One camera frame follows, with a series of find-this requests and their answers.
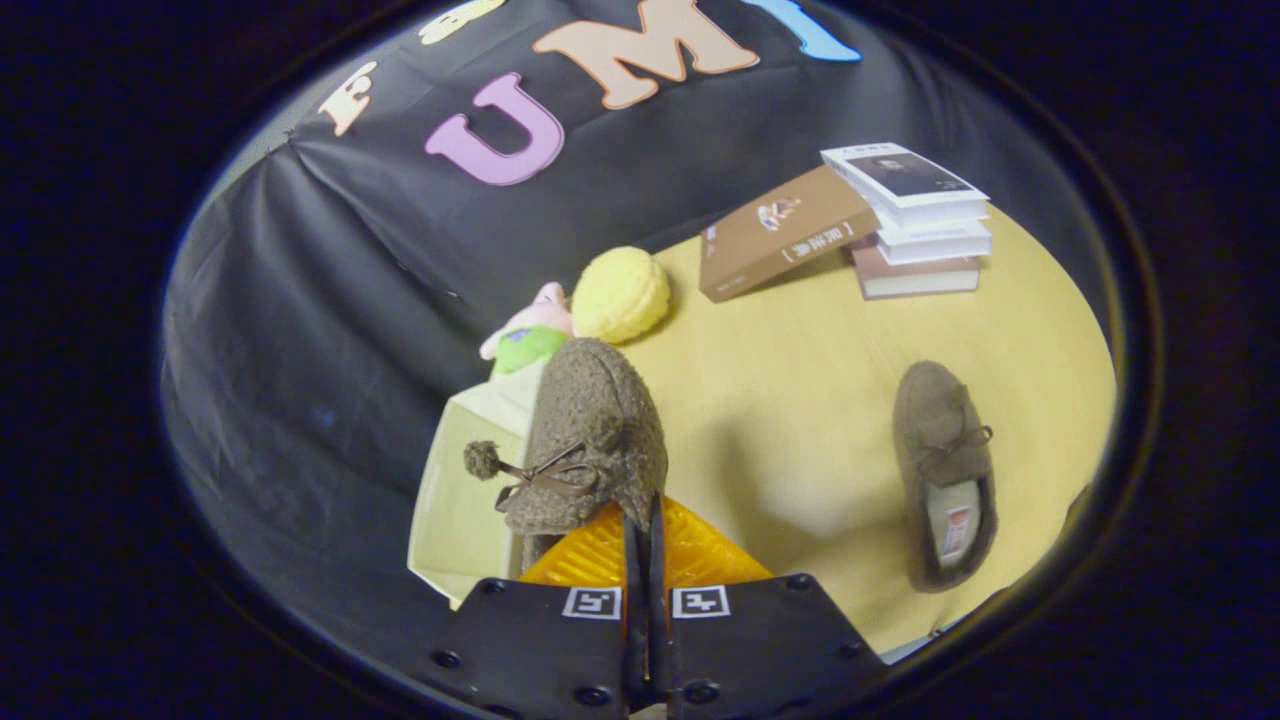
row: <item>book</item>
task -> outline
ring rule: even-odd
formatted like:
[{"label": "book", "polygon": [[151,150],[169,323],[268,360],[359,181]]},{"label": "book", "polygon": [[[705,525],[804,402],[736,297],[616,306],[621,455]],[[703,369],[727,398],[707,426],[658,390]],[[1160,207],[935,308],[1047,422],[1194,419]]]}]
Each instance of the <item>book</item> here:
[{"label": "book", "polygon": [[881,218],[876,245],[890,265],[991,255],[991,231],[978,220],[905,231]]},{"label": "book", "polygon": [[849,254],[867,300],[978,290],[980,268],[974,258],[890,265],[873,243],[860,243]]},{"label": "book", "polygon": [[822,160],[900,228],[987,218],[987,195],[900,145],[823,150]]},{"label": "book", "polygon": [[877,229],[863,196],[818,165],[703,231],[698,284],[721,302]]}]

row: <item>peach letter m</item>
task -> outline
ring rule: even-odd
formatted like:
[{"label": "peach letter m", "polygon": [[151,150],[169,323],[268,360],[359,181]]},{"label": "peach letter m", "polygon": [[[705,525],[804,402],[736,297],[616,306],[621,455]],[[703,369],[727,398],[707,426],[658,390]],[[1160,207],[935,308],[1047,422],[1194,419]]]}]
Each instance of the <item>peach letter m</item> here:
[{"label": "peach letter m", "polygon": [[604,106],[628,108],[658,92],[658,82],[632,76],[622,63],[676,82],[685,81],[684,46],[700,73],[750,68],[760,56],[733,42],[698,9],[696,0],[644,0],[640,32],[604,23],[568,23],[534,42],[535,53],[562,53],[604,88]]}]

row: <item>slipper label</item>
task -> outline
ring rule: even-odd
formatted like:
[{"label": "slipper label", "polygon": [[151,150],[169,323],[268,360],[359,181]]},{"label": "slipper label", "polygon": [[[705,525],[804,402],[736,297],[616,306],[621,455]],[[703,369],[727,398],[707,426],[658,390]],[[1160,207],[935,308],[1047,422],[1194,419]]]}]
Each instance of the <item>slipper label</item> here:
[{"label": "slipper label", "polygon": [[621,620],[622,588],[570,588],[568,601],[561,615],[586,620]]},{"label": "slipper label", "polygon": [[724,585],[676,588],[671,591],[671,600],[672,618],[723,618],[730,614]]},{"label": "slipper label", "polygon": [[959,555],[964,550],[964,538],[969,532],[969,507],[956,507],[947,511],[947,538],[942,543],[942,557]]}]

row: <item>yellow letter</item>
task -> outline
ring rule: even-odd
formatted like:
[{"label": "yellow letter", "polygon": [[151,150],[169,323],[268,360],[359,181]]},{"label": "yellow letter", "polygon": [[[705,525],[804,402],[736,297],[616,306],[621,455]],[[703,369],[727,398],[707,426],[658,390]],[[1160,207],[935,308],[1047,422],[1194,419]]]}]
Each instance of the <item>yellow letter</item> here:
[{"label": "yellow letter", "polygon": [[470,3],[463,3],[422,26],[422,29],[417,31],[417,35],[422,38],[422,45],[439,42],[462,29],[462,26],[470,23],[471,20],[489,14],[490,10],[506,1],[507,0],[471,0]]},{"label": "yellow letter", "polygon": [[534,51],[562,53],[581,65],[604,88],[603,102],[611,110],[658,92],[655,81],[632,76],[622,63],[684,82],[680,46],[692,54],[700,73],[727,73],[760,61],[701,14],[696,0],[644,0],[639,10],[641,32],[580,20],[544,35]]},{"label": "yellow letter", "polygon": [[329,96],[328,100],[320,105],[320,113],[328,113],[333,118],[333,133],[342,137],[342,133],[347,132],[351,123],[356,122],[356,118],[365,111],[369,106],[370,97],[365,95],[364,97],[357,97],[357,95],[364,95],[369,92],[369,88],[374,86],[374,81],[367,76],[374,72],[378,63],[366,63],[362,68],[356,70],[356,74],[347,78],[338,90]]}]

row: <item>brown fuzzy slipper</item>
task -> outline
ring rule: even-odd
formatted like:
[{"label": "brown fuzzy slipper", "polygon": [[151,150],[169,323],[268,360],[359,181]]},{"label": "brown fuzzy slipper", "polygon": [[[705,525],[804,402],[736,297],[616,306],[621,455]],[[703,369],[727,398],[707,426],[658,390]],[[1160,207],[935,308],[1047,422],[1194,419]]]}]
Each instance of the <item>brown fuzzy slipper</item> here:
[{"label": "brown fuzzy slipper", "polygon": [[893,407],[893,441],[906,486],[909,575],[920,592],[963,583],[991,550],[991,437],[950,370],[933,361],[908,369]]},{"label": "brown fuzzy slipper", "polygon": [[524,478],[503,489],[497,509],[525,536],[526,571],[611,501],[648,532],[650,503],[667,480],[667,446],[649,388],[621,352],[594,338],[561,346],[543,370],[527,459],[521,470],[483,442],[467,448],[476,477],[502,469]]}]

